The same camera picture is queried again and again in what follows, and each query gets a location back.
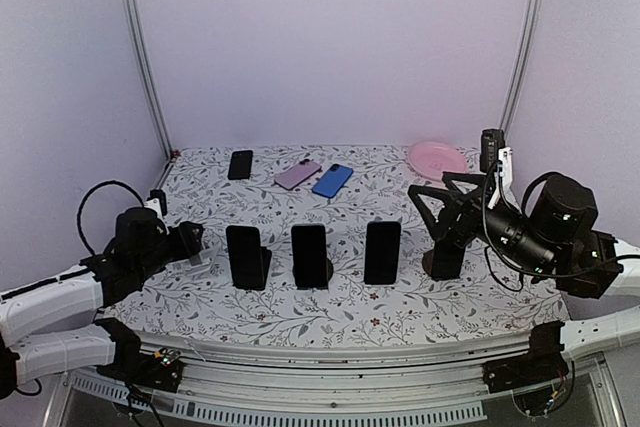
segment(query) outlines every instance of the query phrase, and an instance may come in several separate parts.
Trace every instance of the patterned table mat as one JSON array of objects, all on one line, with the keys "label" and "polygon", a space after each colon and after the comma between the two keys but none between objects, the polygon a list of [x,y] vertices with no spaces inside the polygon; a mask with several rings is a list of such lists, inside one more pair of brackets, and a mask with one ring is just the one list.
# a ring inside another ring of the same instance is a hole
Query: patterned table mat
[{"label": "patterned table mat", "polygon": [[[219,245],[213,265],[195,274],[169,266],[144,290],[107,310],[129,327],[157,334],[215,342],[287,347],[359,347],[462,341],[527,331],[567,319],[560,294],[549,281],[521,293],[502,289],[490,277],[483,246],[467,249],[460,279],[433,281],[421,268],[432,246],[426,227],[407,196],[409,185],[428,183],[406,163],[406,147],[305,146],[253,148],[249,180],[229,181],[230,148],[182,152],[164,190],[175,225],[184,220],[206,226],[205,241]],[[478,152],[461,148],[471,171]],[[293,192],[273,183],[275,174],[303,158],[323,166],[354,169],[345,187],[327,200],[311,193],[315,179]],[[363,282],[366,225],[398,220],[403,233],[394,286]],[[290,228],[322,223],[335,274],[328,290],[299,291],[292,274]],[[225,228],[260,229],[273,252],[267,289],[236,290],[231,283]],[[517,274],[492,255],[497,275],[517,285]]]}]

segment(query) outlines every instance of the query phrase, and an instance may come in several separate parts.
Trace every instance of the black cable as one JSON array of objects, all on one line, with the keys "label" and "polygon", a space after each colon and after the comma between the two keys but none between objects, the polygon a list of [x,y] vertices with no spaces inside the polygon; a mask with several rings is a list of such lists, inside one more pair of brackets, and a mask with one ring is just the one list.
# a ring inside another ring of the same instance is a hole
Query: black cable
[{"label": "black cable", "polygon": [[511,398],[513,400],[514,405],[516,406],[516,408],[520,412],[522,412],[525,416],[527,416],[527,417],[529,417],[531,419],[535,419],[537,417],[544,417],[544,416],[549,415],[549,414],[551,414],[553,412],[557,412],[560,408],[562,408],[564,405],[566,405],[566,403],[569,402],[569,399],[571,398],[571,395],[573,394],[575,385],[576,385],[576,363],[571,361],[571,384],[569,384],[569,389],[563,395],[562,400],[560,402],[558,402],[557,404],[556,403],[552,404],[549,409],[547,409],[548,403],[545,402],[535,412],[532,412],[531,410],[529,410],[529,413],[527,413],[527,411],[525,410],[525,407],[520,404],[520,397],[519,396],[515,397],[512,394]]},{"label": "black cable", "polygon": [[524,191],[524,195],[522,196],[522,203],[521,203],[522,214],[525,217],[527,217],[527,203],[529,202],[529,197],[531,197],[531,194],[533,194],[533,191],[538,185],[542,184],[543,182],[546,182],[549,179],[549,177],[553,175],[562,175],[562,174],[555,171],[544,173],[527,186],[527,188]]},{"label": "black cable", "polygon": [[519,275],[519,280],[520,280],[520,287],[517,289],[514,289],[513,287],[509,287],[508,285],[505,285],[496,274],[494,274],[493,269],[491,268],[491,260],[489,259],[489,246],[487,245],[484,248],[484,258],[487,261],[487,267],[489,268],[489,273],[491,274],[491,277],[493,277],[493,280],[495,280],[503,289],[507,289],[510,292],[522,292],[522,289],[524,288],[524,279],[523,279],[523,275],[520,274]]},{"label": "black cable", "polygon": [[37,397],[42,393],[42,384],[40,383],[39,379],[34,379],[33,381],[38,386],[38,389],[35,392],[25,392],[24,390],[20,390],[18,387],[16,387],[16,392],[18,392],[20,395],[24,395],[25,397]]},{"label": "black cable", "polygon": [[160,427],[165,427],[164,423],[162,422],[162,418],[160,417],[160,414],[158,414],[158,411],[157,411],[155,405],[153,405],[153,402],[151,402],[151,399],[149,398],[149,396],[147,394],[144,394],[140,389],[138,389],[136,386],[134,386],[132,384],[127,384],[127,388],[129,389],[129,395],[127,395],[127,403],[129,404],[129,413],[131,414],[131,419],[133,419],[134,423],[138,427],[144,427],[144,425],[142,425],[142,423],[133,414],[133,403],[132,403],[132,400],[137,400],[138,402],[147,404],[149,406],[149,408],[151,409],[151,412],[153,413],[153,416],[154,416],[157,424]]},{"label": "black cable", "polygon": [[[520,267],[518,267],[517,265],[513,264],[509,259],[507,259],[495,246],[495,244],[493,243],[493,241],[491,240],[491,237],[489,237],[489,230],[487,228],[487,191],[488,191],[488,187],[489,187],[489,181],[491,178],[491,175],[495,172],[496,168],[498,167],[498,161],[494,162],[493,164],[491,164],[491,167],[489,167],[489,170],[487,171],[487,176],[484,179],[484,182],[482,184],[482,197],[481,197],[481,210],[482,210],[482,229],[484,232],[484,236],[487,239],[487,243],[489,244],[489,246],[491,247],[491,249],[493,249],[493,251],[496,253],[496,255],[498,256],[498,258],[507,266],[509,267],[511,270],[518,272],[519,274],[523,274],[523,275],[529,275],[531,277],[539,277],[541,279],[571,279],[574,277],[579,277],[581,275],[587,274],[589,272],[593,272],[594,270],[598,270],[600,269],[602,266],[607,265],[607,264],[612,264],[614,262],[618,262],[620,260],[627,260],[627,259],[640,259],[640,254],[624,254],[624,255],[617,255],[615,257],[612,257],[610,259],[606,259],[603,260],[601,262],[595,263],[593,264],[591,267],[586,268],[584,270],[581,270],[579,272],[574,272],[572,274],[546,274],[543,272],[531,272],[529,270],[524,270],[521,269]],[[536,181],[539,181],[539,179],[541,179],[542,177],[544,177],[544,175],[538,177],[538,179],[536,179]]]},{"label": "black cable", "polygon": [[124,182],[120,182],[119,180],[107,180],[105,182],[100,182],[99,184],[89,189],[89,191],[82,198],[80,206],[78,207],[78,212],[76,214],[76,227],[78,228],[78,235],[80,236],[80,240],[92,256],[96,255],[96,251],[93,250],[93,247],[89,245],[89,242],[84,235],[84,231],[82,230],[82,211],[84,210],[84,206],[87,203],[87,200],[89,200],[89,197],[91,197],[97,190],[109,185],[117,185],[118,187],[122,187],[123,189],[129,191],[131,194],[133,194],[136,200],[140,202],[140,205],[144,206],[142,197],[140,197],[140,195],[133,189],[133,187],[130,187],[129,185],[125,184]]},{"label": "black cable", "polygon": [[162,418],[160,417],[160,414],[158,414],[156,407],[151,402],[150,396],[142,392],[138,387],[134,385],[135,382],[139,382],[140,380],[151,376],[153,373],[155,373],[162,367],[163,367],[162,363],[160,363],[160,361],[155,357],[147,359],[146,361],[138,365],[136,372],[130,375],[129,379],[125,382],[125,386],[127,387],[127,389],[129,389],[127,402],[129,403],[129,411],[131,413],[131,418],[133,419],[133,421],[138,427],[144,427],[144,425],[142,425],[140,421],[136,419],[135,416],[133,415],[132,399],[148,405],[149,408],[151,409],[151,412],[153,412],[153,416],[155,417],[157,424],[160,427],[164,427]]},{"label": "black cable", "polygon": [[558,411],[558,409],[560,409],[567,402],[569,402],[569,399],[571,398],[571,394],[573,394],[573,390],[575,386],[576,386],[576,363],[572,360],[571,361],[571,384],[569,385],[569,390],[563,397],[562,402],[558,402],[557,404],[554,404],[551,406],[549,413]]}]

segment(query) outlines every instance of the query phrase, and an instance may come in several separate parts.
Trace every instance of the black mount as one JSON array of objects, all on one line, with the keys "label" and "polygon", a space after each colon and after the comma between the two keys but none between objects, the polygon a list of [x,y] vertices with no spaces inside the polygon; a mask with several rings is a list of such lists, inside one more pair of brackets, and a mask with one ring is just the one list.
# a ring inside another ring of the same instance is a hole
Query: black mount
[{"label": "black mount", "polygon": [[116,319],[101,319],[95,324],[105,329],[111,340],[116,343],[113,362],[97,367],[100,375],[125,384],[173,393],[178,391],[184,369],[182,362],[164,362],[162,356],[143,354],[140,352],[140,337]]},{"label": "black mount", "polygon": [[[442,181],[447,189],[412,185],[409,198],[418,209],[435,245],[422,258],[424,271],[435,280],[456,279],[460,276],[465,249],[476,237],[481,222],[480,207],[484,174],[445,172]],[[475,186],[463,192],[456,182]],[[493,192],[493,182],[488,189]],[[420,196],[440,200],[444,205],[436,219]]]},{"label": "black mount", "polygon": [[557,379],[569,373],[562,358],[564,345],[560,343],[560,329],[564,322],[554,321],[537,325],[529,337],[526,354],[491,360],[482,366],[482,380],[489,392],[503,392]]}]

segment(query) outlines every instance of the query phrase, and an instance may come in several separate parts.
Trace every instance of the plate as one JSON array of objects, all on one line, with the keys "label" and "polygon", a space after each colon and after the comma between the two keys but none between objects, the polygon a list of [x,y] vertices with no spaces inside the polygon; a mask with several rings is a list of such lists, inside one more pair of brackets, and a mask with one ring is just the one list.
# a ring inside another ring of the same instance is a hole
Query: plate
[{"label": "plate", "polygon": [[429,180],[442,182],[443,172],[467,171],[467,160],[456,149],[439,142],[420,142],[409,148],[409,165]]}]

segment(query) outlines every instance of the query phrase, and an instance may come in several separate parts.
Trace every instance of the purple smartphone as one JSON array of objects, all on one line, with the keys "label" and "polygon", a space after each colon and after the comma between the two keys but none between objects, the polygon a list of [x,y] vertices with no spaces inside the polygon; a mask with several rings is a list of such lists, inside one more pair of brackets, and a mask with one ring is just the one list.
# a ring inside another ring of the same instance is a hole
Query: purple smartphone
[{"label": "purple smartphone", "polygon": [[297,185],[307,180],[322,167],[309,159],[304,159],[289,170],[276,175],[275,182],[287,190],[293,190]]}]

